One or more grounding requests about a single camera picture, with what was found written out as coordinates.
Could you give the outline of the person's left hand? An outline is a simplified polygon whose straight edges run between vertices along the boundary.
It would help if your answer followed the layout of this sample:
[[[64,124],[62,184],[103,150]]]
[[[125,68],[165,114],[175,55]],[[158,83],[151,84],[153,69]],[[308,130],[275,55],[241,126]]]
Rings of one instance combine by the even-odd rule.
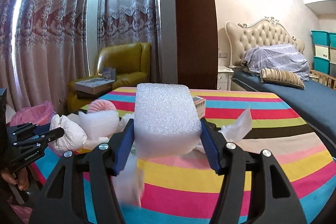
[[[19,190],[27,190],[30,186],[28,172],[26,168],[21,169],[13,176],[7,169],[1,170],[1,178],[12,185],[17,185]]]

